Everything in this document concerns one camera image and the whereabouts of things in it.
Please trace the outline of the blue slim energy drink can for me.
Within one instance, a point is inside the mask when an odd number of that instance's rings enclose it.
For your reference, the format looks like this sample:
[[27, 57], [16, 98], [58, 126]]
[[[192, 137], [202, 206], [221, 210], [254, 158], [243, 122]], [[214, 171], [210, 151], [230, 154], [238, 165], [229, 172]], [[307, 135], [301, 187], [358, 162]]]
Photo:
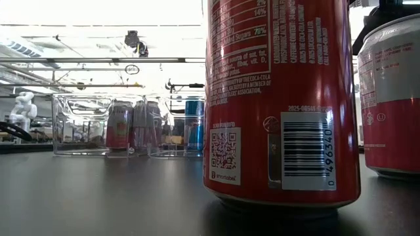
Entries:
[[202, 152], [204, 147], [204, 101], [189, 96], [185, 103], [184, 141], [188, 151]]

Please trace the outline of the red cola can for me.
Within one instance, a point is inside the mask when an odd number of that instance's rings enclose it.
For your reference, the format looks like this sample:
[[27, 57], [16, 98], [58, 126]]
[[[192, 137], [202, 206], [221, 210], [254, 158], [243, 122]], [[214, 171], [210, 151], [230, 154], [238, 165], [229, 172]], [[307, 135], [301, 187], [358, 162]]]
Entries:
[[229, 205], [361, 192], [350, 0], [207, 0], [203, 183]]

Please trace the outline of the clear plastic bin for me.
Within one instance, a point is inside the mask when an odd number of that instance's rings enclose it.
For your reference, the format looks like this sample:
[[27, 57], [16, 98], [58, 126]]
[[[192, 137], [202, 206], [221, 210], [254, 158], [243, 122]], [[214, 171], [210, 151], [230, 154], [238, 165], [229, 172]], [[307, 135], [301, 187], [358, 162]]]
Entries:
[[161, 143], [148, 148], [148, 155], [155, 158], [201, 157], [202, 152], [188, 151], [184, 141], [185, 103], [189, 96], [204, 101], [203, 94], [153, 94], [146, 101], [158, 103], [161, 112]]
[[52, 131], [53, 151], [56, 155], [94, 155], [125, 158], [135, 155], [132, 147], [132, 125], [127, 149], [106, 147], [109, 110], [114, 100], [130, 102], [134, 107], [145, 97], [134, 94], [53, 94]]

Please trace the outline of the black overhead mounted device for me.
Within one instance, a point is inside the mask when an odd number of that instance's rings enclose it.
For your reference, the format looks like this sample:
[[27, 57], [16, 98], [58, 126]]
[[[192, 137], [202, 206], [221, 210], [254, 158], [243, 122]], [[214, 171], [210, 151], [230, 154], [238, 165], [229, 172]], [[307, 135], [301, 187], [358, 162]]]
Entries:
[[138, 31], [128, 31], [124, 43], [133, 49], [133, 54], [139, 58], [147, 58], [149, 55], [147, 44], [138, 37]]

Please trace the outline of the silver overhead beam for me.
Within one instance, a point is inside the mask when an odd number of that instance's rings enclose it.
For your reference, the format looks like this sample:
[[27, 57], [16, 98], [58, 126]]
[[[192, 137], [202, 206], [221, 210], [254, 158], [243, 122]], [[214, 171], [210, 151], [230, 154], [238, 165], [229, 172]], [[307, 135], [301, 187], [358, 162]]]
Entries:
[[123, 87], [123, 88], [130, 88], [130, 87], [134, 87], [134, 88], [145, 88], [144, 85], [54, 85], [54, 84], [38, 84], [38, 85], [30, 85], [30, 84], [2, 84], [0, 83], [0, 87], [74, 87], [74, 88], [88, 88], [88, 87]]
[[4, 63], [204, 63], [204, 58], [0, 58]]

